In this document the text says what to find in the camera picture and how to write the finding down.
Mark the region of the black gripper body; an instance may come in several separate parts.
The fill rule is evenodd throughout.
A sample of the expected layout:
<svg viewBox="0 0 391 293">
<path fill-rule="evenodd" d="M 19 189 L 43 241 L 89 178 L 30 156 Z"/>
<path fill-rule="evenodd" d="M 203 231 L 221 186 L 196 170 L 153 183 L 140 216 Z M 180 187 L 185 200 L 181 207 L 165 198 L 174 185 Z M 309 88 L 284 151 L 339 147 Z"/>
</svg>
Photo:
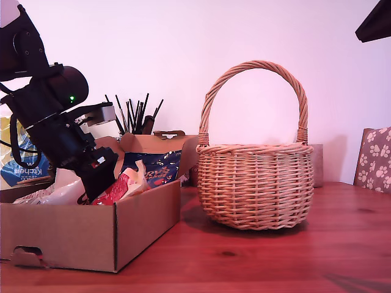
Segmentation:
<svg viewBox="0 0 391 293">
<path fill-rule="evenodd" d="M 33 144 L 56 167 L 73 171 L 113 171 L 118 155 L 108 147 L 98 147 L 91 133 L 67 114 L 54 114 L 27 128 Z"/>
</svg>

